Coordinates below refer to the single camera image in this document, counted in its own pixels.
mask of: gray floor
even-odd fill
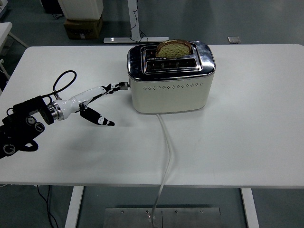
[[[104,0],[104,24],[99,39],[70,40],[63,23],[46,14],[39,0],[10,0],[1,22],[13,24],[11,32],[29,46],[104,45],[104,37],[128,37],[127,0]],[[228,44],[239,36],[242,44],[304,45],[304,1],[298,0],[139,0],[140,29],[150,37],[167,36]],[[14,42],[4,66],[12,74],[24,47]],[[79,228],[103,226],[106,207],[152,206],[157,188],[86,187]],[[47,187],[41,187],[47,195]],[[52,186],[50,209],[64,227],[71,186]],[[253,190],[261,228],[304,227],[304,190]],[[164,188],[161,206],[220,207],[224,228],[246,227],[238,189]],[[0,188],[0,227],[50,227],[46,205],[34,186]]]

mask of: black cable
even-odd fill
[[[63,88],[61,88],[61,89],[59,89],[59,90],[56,91],[56,90],[55,90],[55,87],[56,87],[58,81],[59,81],[65,74],[67,74],[67,73],[73,73],[73,74],[74,74],[74,78],[73,78],[72,81],[70,81],[65,87],[63,87]],[[51,95],[57,94],[57,93],[59,93],[59,92],[65,90],[66,88],[68,88],[68,87],[76,80],[76,77],[77,77],[77,73],[76,73],[74,70],[67,70],[67,71],[63,72],[63,73],[57,78],[57,80],[55,81],[55,83],[54,83],[54,85],[53,85],[53,92],[52,92],[52,93],[49,93],[49,94],[46,94],[46,95],[43,95],[43,96],[41,96],[41,97],[42,97],[42,98],[45,98],[45,97],[49,97],[49,98],[50,98]]]
[[[133,10],[134,16],[135,16],[135,25],[130,29],[130,40],[136,42],[136,43],[140,43],[141,40],[143,39],[143,37],[147,37],[141,30],[140,31],[140,37],[141,39],[139,41],[132,39],[132,29],[136,27],[137,25],[137,16],[136,16],[136,12],[138,11],[138,0],[136,0],[136,10]]]
[[[58,19],[64,17],[63,14],[56,14],[55,16],[54,16],[54,14],[52,14],[52,15],[53,15],[53,18],[54,18],[55,20],[58,20]]]
[[[58,224],[57,224],[57,221],[56,221],[55,217],[52,215],[52,213],[51,213],[51,212],[49,211],[49,209],[48,209],[48,198],[49,198],[50,189],[51,189],[51,186],[48,186],[48,194],[47,194],[47,199],[46,199],[46,198],[44,198],[44,196],[40,193],[40,191],[39,191],[39,186],[37,185],[37,190],[38,190],[39,195],[43,198],[43,200],[44,200],[45,203],[47,204],[47,212],[48,212],[48,213],[47,213],[47,217],[48,217],[48,221],[49,221],[51,227],[54,228],[50,216],[51,216],[51,217],[53,218],[53,220],[55,221],[56,227],[59,228],[59,226],[58,226]]]
[[[13,108],[9,108],[8,110],[6,110],[6,115],[9,115],[9,110],[13,110]]]

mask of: white toaster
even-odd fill
[[[133,106],[138,112],[164,114],[205,106],[215,62],[206,44],[189,42],[192,53],[175,59],[155,57],[158,43],[129,50],[127,68]]]

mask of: white table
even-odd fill
[[[60,93],[63,99],[97,85],[128,81],[130,48],[28,48],[0,97],[1,119],[14,104],[51,92],[66,70],[76,71],[78,77]],[[166,184],[303,188],[304,47],[210,48],[216,72],[206,106],[163,115],[174,149]],[[157,117],[136,112],[130,91],[107,95],[90,107],[116,126],[96,126],[79,114],[46,125],[36,138],[37,152],[0,160],[0,183],[159,185],[168,152]]]

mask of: cardboard box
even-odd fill
[[[67,36],[70,39],[97,39],[103,25],[99,20],[66,20],[64,23]]]

